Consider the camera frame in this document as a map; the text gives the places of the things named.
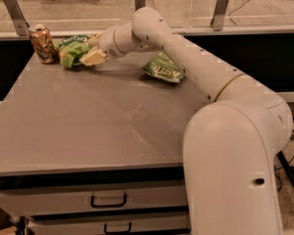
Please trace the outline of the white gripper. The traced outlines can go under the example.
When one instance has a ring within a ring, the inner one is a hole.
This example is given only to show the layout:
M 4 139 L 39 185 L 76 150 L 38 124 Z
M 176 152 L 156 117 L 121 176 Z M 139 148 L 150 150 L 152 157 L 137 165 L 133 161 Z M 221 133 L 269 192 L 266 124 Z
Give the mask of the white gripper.
M 105 63 L 107 56 L 112 59 L 120 58 L 122 52 L 115 41 L 116 29 L 116 26 L 112 26 L 102 33 L 90 37 L 87 44 L 93 48 L 79 59 L 80 62 L 85 66 L 94 66 Z

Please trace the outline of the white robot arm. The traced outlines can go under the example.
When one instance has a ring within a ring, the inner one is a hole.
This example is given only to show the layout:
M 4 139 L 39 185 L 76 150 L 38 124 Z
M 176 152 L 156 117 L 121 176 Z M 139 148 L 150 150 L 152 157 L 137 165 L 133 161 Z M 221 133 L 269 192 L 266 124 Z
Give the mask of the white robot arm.
M 183 168 L 192 235 L 283 235 L 273 160 L 293 128 L 261 82 L 172 32 L 154 9 L 89 39 L 85 62 L 163 51 L 208 100 L 189 121 Z

